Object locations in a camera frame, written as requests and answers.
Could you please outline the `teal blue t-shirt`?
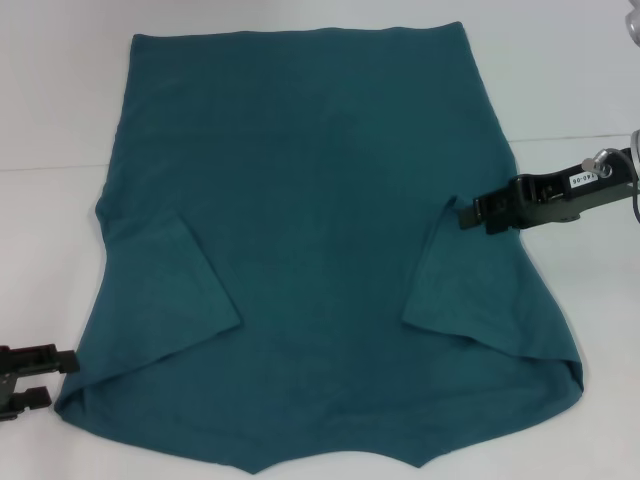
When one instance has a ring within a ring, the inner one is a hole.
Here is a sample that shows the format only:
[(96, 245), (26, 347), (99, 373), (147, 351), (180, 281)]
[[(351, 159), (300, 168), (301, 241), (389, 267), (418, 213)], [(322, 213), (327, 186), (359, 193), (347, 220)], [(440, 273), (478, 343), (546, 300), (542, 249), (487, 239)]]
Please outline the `teal blue t-shirt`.
[(56, 412), (251, 474), (564, 412), (581, 359), (519, 234), (457, 221), (515, 173), (460, 23), (135, 35)]

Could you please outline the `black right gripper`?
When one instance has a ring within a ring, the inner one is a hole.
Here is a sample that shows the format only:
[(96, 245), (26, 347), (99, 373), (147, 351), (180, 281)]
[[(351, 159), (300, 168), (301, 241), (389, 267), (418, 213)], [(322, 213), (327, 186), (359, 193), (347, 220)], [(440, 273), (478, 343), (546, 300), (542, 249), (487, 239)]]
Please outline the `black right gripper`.
[(487, 235), (520, 230), (522, 221), (575, 221), (582, 212), (629, 198), (638, 210), (638, 151), (609, 149), (609, 178), (580, 165), (552, 174), (520, 175), (458, 211), (461, 230), (483, 226)]

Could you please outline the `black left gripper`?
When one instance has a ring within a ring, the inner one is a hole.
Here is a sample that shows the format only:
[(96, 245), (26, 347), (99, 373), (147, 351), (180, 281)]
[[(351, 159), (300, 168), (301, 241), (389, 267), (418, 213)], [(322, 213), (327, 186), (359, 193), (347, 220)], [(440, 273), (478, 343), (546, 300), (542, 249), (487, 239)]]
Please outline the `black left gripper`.
[(0, 346), (0, 419), (16, 419), (18, 412), (48, 408), (52, 403), (46, 387), (14, 393), (15, 375), (71, 374), (79, 370), (76, 353), (58, 351), (54, 344), (20, 349)]

